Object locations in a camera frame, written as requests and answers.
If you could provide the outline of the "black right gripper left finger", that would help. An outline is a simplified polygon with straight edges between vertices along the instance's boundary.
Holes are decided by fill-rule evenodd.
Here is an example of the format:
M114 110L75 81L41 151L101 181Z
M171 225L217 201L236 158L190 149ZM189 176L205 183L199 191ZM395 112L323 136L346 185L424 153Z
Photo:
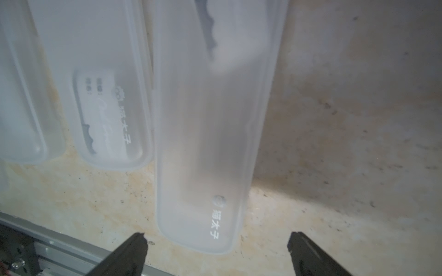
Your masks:
M143 233L136 232L94 267L87 276L141 276L148 252Z

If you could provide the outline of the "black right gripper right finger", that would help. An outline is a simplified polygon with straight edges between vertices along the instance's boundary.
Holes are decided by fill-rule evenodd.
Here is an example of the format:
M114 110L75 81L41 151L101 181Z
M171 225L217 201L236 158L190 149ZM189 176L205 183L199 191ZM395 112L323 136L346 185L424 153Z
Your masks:
M287 248L296 276L352 276L303 232L292 232Z

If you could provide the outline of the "clear pencil case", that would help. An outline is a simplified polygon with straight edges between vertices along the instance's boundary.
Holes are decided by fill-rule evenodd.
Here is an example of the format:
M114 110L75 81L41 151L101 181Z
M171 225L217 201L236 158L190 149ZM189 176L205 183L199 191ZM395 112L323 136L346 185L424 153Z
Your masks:
M151 60L140 1L29 1L78 155L105 170L153 157Z
M156 217L171 241L230 252L244 220L287 1L155 1Z
M39 164L65 142L27 1L1 1L1 159Z

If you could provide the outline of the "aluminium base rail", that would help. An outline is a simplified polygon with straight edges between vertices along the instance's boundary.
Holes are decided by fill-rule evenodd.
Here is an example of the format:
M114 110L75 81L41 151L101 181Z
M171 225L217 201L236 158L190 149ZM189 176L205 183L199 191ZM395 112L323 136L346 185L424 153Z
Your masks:
M123 242L105 250L90 243L46 229L22 218L1 214L1 225L24 233L35 241L41 272L38 276L86 276ZM167 273L144 265L142 276L165 276Z

